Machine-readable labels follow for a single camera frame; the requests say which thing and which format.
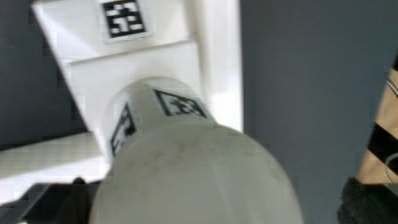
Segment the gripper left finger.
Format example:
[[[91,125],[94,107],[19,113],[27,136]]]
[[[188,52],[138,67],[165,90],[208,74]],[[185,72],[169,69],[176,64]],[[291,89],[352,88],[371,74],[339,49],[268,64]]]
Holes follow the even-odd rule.
[[[0,205],[0,224],[53,224],[55,223],[55,185],[37,183],[21,197]]]

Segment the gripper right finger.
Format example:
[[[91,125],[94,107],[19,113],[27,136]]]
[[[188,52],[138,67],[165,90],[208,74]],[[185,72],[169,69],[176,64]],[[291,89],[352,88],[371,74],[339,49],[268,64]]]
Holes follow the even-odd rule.
[[[398,224],[398,196],[382,184],[350,178],[341,191],[339,224]]]

